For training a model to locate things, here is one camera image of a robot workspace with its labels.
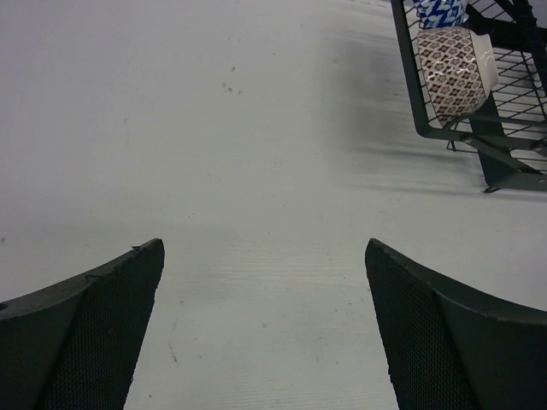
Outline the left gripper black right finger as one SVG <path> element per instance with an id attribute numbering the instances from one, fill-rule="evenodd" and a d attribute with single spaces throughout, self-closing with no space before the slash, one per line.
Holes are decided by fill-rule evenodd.
<path id="1" fill-rule="evenodd" d="M 364 254 L 401 409 L 544 409 L 546 313 L 476 290 L 377 239 Z"/>

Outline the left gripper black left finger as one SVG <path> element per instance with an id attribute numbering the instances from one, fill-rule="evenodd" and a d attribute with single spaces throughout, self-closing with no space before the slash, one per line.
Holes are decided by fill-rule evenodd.
<path id="1" fill-rule="evenodd" d="M 1 304 L 3 409 L 122 409 L 162 277 L 159 238 Z"/>

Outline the brown patterned ceramic bowl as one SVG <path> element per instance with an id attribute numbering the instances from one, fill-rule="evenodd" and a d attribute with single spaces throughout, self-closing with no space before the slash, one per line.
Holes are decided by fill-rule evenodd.
<path id="1" fill-rule="evenodd" d="M 426 89 L 441 126 L 475 113 L 500 84 L 487 34 L 464 27 L 441 27 L 417 34 Z"/>

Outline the blue zigzag patterned bowl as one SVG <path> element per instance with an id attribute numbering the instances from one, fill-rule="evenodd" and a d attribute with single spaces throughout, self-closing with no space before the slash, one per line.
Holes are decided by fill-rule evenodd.
<path id="1" fill-rule="evenodd" d="M 424 30 L 462 26 L 467 19 L 468 0 L 418 0 L 413 5 Z"/>

